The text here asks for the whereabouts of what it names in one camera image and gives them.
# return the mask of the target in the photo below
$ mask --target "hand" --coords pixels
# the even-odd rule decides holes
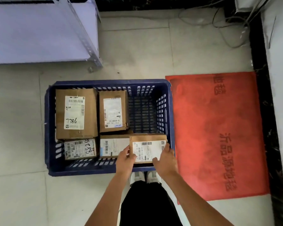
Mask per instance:
[[[153,165],[157,173],[162,179],[166,179],[169,175],[178,174],[177,160],[174,156],[174,150],[170,148],[170,144],[167,143],[161,152],[160,160],[156,157],[152,159]]]
[[[133,153],[130,153],[129,151],[129,146],[127,146],[124,150],[122,150],[118,157],[117,157],[117,162],[116,162],[116,166],[117,166],[117,175],[121,175],[124,177],[124,179],[129,179],[131,172],[132,172],[132,168],[133,168],[133,164],[135,162],[136,159],[136,155]]]

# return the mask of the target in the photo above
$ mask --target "person's left hand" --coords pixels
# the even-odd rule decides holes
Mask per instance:
[[[124,176],[125,179],[129,179],[133,164],[135,162],[136,155],[129,152],[129,146],[122,150],[117,157],[117,175]]]

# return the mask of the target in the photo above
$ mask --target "black pants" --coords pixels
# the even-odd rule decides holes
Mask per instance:
[[[173,201],[157,182],[134,182],[121,207],[120,226],[182,226]]]

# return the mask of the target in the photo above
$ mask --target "tile floor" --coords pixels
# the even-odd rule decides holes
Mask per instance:
[[[186,11],[184,16],[191,18],[184,20],[209,24],[214,13],[215,9]],[[104,68],[92,73],[89,62],[0,65],[0,226],[83,226],[113,176],[47,174],[43,97],[49,84],[252,70],[249,43],[231,49],[212,25],[191,26],[174,18],[177,14],[176,10],[102,13],[106,18],[99,26],[99,45]],[[224,24],[221,12],[216,22]],[[247,37],[241,26],[222,32],[232,45]],[[169,187],[163,186],[176,204]],[[274,224],[270,195],[210,204],[234,225]],[[183,225],[189,225],[176,206]]]

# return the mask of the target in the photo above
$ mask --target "person's right arm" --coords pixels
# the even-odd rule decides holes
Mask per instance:
[[[233,225],[184,181],[178,173],[174,150],[170,149],[168,143],[161,153],[160,160],[154,158],[153,164],[158,174],[175,194],[191,226]]]

